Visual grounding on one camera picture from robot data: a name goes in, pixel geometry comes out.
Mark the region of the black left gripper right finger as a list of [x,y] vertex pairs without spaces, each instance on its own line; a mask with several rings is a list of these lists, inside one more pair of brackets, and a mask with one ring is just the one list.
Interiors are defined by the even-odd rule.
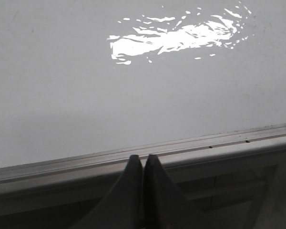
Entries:
[[169,178],[158,156],[149,155],[143,176],[147,229],[205,229],[206,217]]

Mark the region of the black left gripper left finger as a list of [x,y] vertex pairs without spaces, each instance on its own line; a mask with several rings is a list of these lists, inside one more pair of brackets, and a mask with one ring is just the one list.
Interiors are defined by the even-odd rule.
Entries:
[[143,168],[138,155],[128,163],[110,192],[72,229],[138,229]]

